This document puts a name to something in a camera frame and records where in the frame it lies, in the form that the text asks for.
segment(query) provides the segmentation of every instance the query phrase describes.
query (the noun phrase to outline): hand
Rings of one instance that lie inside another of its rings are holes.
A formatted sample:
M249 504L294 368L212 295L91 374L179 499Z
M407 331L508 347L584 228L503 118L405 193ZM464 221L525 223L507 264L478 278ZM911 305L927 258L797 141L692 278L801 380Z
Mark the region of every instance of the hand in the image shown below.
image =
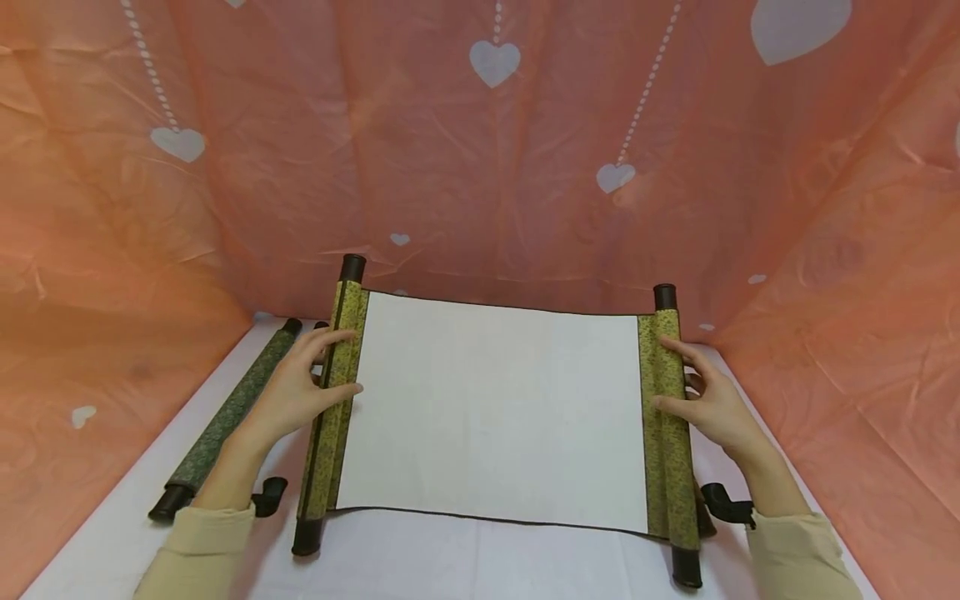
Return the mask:
M358 383L324 390L310 370L324 359L331 344L353 339L355 331L328 328L305 333L276 366L260 398L235 433L245 441L272 447L280 438L310 423L324 410L363 392Z
M669 338L660 338L660 343L678 352L696 370L686 374L686 386L695 393L688 392L688 400L654 396L654 406L689 422L741 466L774 449L733 382L700 350Z

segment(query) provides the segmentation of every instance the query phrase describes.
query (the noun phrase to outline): left hand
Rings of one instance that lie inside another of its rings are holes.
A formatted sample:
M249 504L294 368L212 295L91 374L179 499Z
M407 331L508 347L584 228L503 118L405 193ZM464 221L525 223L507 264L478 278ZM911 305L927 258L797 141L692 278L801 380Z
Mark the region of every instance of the left hand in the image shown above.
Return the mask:
M314 384L311 369L326 348L351 340L350 329L314 329L304 333L276 366L274 374L235 433L245 440L273 446L280 438L313 421L324 410L363 392L358 383L325 390Z

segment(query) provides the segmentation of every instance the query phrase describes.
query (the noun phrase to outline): beige sleeve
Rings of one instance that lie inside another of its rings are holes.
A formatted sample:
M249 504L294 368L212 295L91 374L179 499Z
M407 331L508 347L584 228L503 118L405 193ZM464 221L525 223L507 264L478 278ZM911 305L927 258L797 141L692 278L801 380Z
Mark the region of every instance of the beige sleeve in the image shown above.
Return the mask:
M767 518L747 527L756 586L763 600L861 600L840 559L843 551L822 515Z
M224 600L253 527L246 511L184 508L133 600Z

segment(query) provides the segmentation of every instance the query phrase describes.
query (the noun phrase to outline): forearm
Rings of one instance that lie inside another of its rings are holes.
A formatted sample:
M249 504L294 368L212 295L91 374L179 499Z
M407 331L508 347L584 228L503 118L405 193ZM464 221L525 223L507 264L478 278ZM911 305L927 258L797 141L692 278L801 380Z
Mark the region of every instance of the forearm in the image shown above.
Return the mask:
M800 486L769 444L737 463L754 501L747 539L764 600L859 600L829 521L810 510Z
M135 600L228 597L253 525L251 494L272 444L238 429L147 569Z
M813 514L786 460L772 444L761 445L734 460L758 513L768 517Z
M249 507L257 474L272 446L241 425L224 442L192 506L209 511L242 511Z

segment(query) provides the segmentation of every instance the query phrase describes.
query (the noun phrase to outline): white paper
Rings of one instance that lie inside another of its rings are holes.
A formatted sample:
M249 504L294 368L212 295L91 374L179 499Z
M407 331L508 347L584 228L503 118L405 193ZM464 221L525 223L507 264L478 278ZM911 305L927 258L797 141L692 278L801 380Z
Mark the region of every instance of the white paper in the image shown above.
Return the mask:
M371 293L337 508L647 532L636 317Z

